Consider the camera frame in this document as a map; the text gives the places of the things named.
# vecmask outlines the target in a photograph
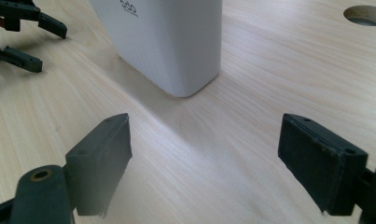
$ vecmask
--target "wood grain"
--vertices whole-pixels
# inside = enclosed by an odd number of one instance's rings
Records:
[[[376,27],[343,17],[376,0],[224,0],[220,75],[174,98],[115,52],[88,0],[35,1],[68,27],[0,29],[0,46],[44,62],[32,74],[0,63],[0,203],[35,167],[101,120],[127,112],[133,158],[108,216],[77,223],[357,223],[322,215],[277,157],[281,120],[316,120],[376,167]]]

